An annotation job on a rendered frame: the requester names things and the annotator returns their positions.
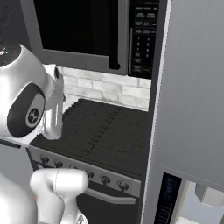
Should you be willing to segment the grey stove with oven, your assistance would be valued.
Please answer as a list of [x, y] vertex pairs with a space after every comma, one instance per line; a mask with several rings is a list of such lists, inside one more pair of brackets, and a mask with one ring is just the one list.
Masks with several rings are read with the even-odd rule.
[[79, 99], [63, 114], [61, 139], [39, 134], [31, 141], [32, 168], [86, 172], [88, 188], [77, 204], [89, 224], [137, 224], [147, 115]]

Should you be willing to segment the microwave door with dark window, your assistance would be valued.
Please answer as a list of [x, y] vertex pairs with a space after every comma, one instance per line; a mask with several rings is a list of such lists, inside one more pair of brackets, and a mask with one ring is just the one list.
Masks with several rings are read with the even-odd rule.
[[31, 51], [44, 64], [126, 75], [130, 0], [118, 0], [119, 70], [109, 68], [109, 0], [20, 0]]

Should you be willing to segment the black hob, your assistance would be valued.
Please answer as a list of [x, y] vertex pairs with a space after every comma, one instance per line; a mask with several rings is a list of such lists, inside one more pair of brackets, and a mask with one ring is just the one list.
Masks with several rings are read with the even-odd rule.
[[63, 114], [59, 140], [41, 134], [32, 146], [140, 179], [148, 113], [80, 99]]

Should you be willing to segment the dark oven door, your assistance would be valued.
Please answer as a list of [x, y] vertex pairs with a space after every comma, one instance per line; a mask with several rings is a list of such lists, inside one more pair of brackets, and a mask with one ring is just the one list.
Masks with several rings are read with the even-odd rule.
[[138, 199], [133, 205], [112, 204], [85, 193], [77, 197], [88, 224], [137, 224]]

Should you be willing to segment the grey cupboard front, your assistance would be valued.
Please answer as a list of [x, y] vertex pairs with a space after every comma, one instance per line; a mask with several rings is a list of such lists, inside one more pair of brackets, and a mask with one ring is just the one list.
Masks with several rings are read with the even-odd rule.
[[32, 165], [26, 149], [0, 145], [0, 172], [20, 185], [28, 184]]

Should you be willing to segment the grey microwave oven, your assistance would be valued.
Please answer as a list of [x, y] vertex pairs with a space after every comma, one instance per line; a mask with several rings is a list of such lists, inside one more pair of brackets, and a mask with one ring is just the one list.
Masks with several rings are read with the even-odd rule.
[[20, 0], [44, 64], [149, 80], [159, 0]]

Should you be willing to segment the grey fridge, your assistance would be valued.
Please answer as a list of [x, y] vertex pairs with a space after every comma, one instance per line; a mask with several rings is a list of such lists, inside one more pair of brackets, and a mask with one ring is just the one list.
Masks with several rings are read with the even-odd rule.
[[141, 224], [174, 224], [187, 181], [203, 202], [224, 204], [224, 0], [168, 0], [159, 13]]

